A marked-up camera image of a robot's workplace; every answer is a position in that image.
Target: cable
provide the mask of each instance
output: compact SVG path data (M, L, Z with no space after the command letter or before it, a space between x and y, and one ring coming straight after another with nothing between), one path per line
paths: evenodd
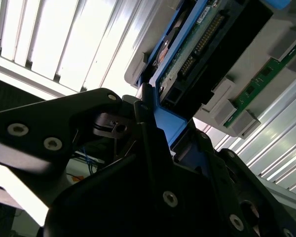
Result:
M85 151L85 147L82 147L82 151L85 155L85 161L87 162L87 165L88 165L88 169L89 169L89 173L90 175L92 175L94 172L93 172L93 167L95 166L95 161L90 159Z
M82 180L81 178L79 178L78 176L75 176L75 175L73 175L73 174L69 174L69 173L67 173L68 175L70 175L70 176L72 176L72 177L74 177L74 178L76 178L76 179L78 179L78 180Z

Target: silver screw head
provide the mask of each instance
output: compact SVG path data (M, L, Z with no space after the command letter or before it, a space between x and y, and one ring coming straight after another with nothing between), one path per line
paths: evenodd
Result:
M8 126L7 130L9 134L16 137L22 137L29 132L29 128L21 123L13 123Z
M108 95L108 97L109 97L111 100L116 100L116 97L113 96L113 95Z
M235 214L231 214L231 215L229 216L229 219L230 219L232 225L233 225L238 231L243 231L243 230L244 230L245 227L244 227L244 225L243 225L241 219L240 219L238 216L236 216Z
M292 232L290 232L290 230L288 230L288 229L283 229L283 232L284 232L286 237L294 237Z
M228 155L231 157L231 158L234 158L235 157L235 154L231 151L228 152Z
M48 137L44 140L44 147L50 151L58 151L62 146L63 143L56 137Z
M168 204L168 206L176 207L178 205L178 199L173 192L165 191L162 196L164 202Z

